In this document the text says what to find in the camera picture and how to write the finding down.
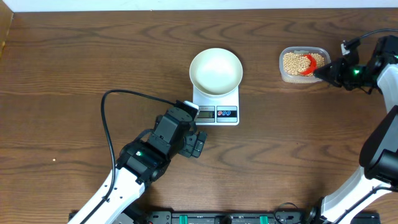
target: beans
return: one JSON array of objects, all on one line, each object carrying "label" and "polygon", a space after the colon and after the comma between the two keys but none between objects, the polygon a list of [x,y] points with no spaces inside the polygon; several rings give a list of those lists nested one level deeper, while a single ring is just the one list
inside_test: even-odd
[{"label": "beans", "polygon": [[[317,61],[317,68],[325,65],[325,59],[320,54],[310,55]],[[310,64],[310,59],[304,57],[303,54],[290,52],[284,55],[284,70],[290,75],[301,75],[301,72],[306,71]]]}]

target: green led light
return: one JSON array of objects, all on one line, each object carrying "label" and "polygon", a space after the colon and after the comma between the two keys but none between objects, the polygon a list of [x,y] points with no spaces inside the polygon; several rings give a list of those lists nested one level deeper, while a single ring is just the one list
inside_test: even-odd
[{"label": "green led light", "polygon": [[356,76],[357,74],[359,74],[360,71],[358,69],[354,69],[353,72],[354,72],[354,75]]}]

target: green connector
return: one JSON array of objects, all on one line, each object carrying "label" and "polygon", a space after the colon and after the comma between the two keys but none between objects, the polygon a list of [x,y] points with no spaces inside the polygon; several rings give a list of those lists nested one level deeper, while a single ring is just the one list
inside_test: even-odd
[{"label": "green connector", "polygon": [[180,224],[188,224],[188,215],[180,215]]},{"label": "green connector", "polygon": [[260,216],[260,224],[268,224],[268,216]]}]

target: white wall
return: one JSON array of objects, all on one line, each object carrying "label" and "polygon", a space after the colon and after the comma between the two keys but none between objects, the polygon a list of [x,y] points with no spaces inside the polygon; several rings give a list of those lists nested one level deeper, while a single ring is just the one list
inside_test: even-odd
[{"label": "white wall", "polygon": [[14,12],[398,7],[398,0],[3,0]]}]

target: black mount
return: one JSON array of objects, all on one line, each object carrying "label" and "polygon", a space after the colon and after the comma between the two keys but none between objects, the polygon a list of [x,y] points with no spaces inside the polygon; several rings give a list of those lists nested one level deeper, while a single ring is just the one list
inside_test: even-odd
[{"label": "black mount", "polygon": [[320,198],[317,204],[306,212],[304,224],[330,224],[327,218],[321,215],[323,199],[324,197]]},{"label": "black mount", "polygon": [[[75,213],[69,214],[69,220]],[[276,216],[282,224],[304,223],[300,218],[303,212],[299,210],[287,210],[277,212]],[[113,222],[135,224],[275,224],[276,220],[272,212],[269,213],[196,213],[196,212],[171,212],[170,210],[144,212],[138,205],[132,203]],[[359,213],[351,221],[351,224],[381,224],[378,213]]]},{"label": "black mount", "polygon": [[[207,134],[196,134],[194,118],[198,110],[177,101],[166,114],[156,117],[154,129],[142,132],[133,142],[125,145],[116,161],[116,168],[125,167],[137,176],[138,184],[148,187],[161,177],[171,159],[180,153],[185,157],[199,157]],[[141,140],[149,134],[148,140]]]}]

